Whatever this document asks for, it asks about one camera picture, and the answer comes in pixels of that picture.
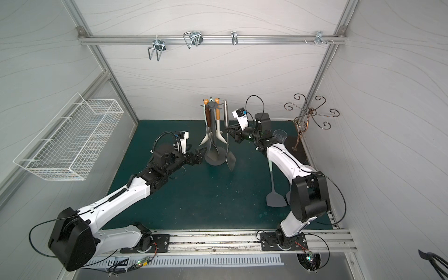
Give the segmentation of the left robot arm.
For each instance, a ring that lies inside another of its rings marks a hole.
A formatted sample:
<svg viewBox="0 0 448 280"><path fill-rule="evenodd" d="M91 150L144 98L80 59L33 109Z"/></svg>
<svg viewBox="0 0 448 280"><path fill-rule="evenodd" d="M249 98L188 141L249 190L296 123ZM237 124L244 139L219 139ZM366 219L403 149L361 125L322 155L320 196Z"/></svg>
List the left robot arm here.
<svg viewBox="0 0 448 280"><path fill-rule="evenodd" d="M93 258L110 251L129 249L146 253L155 248L152 232L143 224L104 230L115 216L160 190L171 175L184 165L199 165L206 148L190 151L186 131L164 132L173 144L153 145L152 157L145 169L131 175L122 188L78 210L66 208L53 219L48 247L50 257L58 259L67 271L76 271Z"/></svg>

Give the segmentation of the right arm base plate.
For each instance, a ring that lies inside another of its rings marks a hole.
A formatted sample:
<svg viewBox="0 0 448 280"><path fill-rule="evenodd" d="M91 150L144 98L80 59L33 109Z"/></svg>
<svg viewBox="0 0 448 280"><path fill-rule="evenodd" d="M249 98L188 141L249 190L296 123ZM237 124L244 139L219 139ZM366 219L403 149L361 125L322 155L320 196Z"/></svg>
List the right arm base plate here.
<svg viewBox="0 0 448 280"><path fill-rule="evenodd" d="M259 231L257 238L260 241L261 249L264 252L276 251L308 251L308 244L304 233L296 234L293 237L284 237L281 232Z"/></svg>

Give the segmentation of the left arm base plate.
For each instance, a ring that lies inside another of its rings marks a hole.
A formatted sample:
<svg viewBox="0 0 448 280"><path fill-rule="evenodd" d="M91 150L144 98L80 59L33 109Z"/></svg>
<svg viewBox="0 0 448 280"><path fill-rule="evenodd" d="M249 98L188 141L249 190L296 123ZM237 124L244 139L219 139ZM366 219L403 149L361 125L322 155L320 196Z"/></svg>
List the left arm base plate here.
<svg viewBox="0 0 448 280"><path fill-rule="evenodd" d="M121 254L154 254L167 253L169 248L169 234L145 235L139 243L132 248L122 248Z"/></svg>

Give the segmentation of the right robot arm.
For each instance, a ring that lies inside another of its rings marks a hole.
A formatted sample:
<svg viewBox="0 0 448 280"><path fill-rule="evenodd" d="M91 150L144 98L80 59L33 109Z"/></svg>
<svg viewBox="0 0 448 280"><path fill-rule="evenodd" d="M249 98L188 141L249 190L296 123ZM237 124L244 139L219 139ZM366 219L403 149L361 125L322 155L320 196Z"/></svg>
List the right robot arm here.
<svg viewBox="0 0 448 280"><path fill-rule="evenodd" d="M320 171L301 163L289 152L284 144L280 130L272 131L270 117L267 113L258 114L250 126L247 116L249 112L241 107L232 112L238 123L229 125L228 105L224 105L224 120L226 132L235 142L251 141L255 149L266 156L270 165L275 164L290 183L289 201L279 194L273 196L274 205L290 206L287 217L281 221L275 231L276 243L279 249L290 250L301 239L305 227L331 209L327 182L331 180Z"/></svg>

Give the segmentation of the grey spatula mint handle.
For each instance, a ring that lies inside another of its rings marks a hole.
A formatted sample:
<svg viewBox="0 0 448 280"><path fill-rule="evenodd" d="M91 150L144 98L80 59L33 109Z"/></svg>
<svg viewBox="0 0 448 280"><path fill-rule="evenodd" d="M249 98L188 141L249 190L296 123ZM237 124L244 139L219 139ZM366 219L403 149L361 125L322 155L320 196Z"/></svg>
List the grey spatula mint handle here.
<svg viewBox="0 0 448 280"><path fill-rule="evenodd" d="M287 193L286 193L286 199L287 199L287 204L289 205L290 204L290 201L291 201L291 190L289 190Z"/></svg>
<svg viewBox="0 0 448 280"><path fill-rule="evenodd" d="M274 176L273 176L273 163L268 161L269 175L271 181L271 192L266 196L266 203L268 207L281 208L287 206L285 198L275 191Z"/></svg>

